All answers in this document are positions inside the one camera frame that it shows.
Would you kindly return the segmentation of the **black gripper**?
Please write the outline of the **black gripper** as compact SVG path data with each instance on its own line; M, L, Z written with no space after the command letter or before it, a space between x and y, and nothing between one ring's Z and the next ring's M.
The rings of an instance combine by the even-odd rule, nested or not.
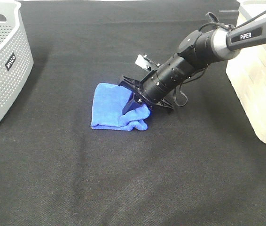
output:
M125 115L129 111L135 110L143 105L146 105L150 111L158 108L165 108L168 111L174 110L173 104L171 104L166 98L158 100L158 102L153 102L146 97L143 93L141 81L128 78L121 75L117 81L118 86L122 86L131 91L131 95L128 102L122 109L122 114Z

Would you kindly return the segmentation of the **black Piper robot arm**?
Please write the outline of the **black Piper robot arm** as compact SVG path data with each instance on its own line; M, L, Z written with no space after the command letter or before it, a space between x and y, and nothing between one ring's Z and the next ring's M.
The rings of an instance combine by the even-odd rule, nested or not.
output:
M183 82L203 72L215 62L235 58L243 48L266 44L266 17L248 21L240 27L213 23L214 29L202 32L197 29L179 45L177 51L162 65L157 65L146 56L139 56L136 64L148 71L141 80L122 76L118 85L131 90L131 95L122 113L146 104L173 108L165 96Z

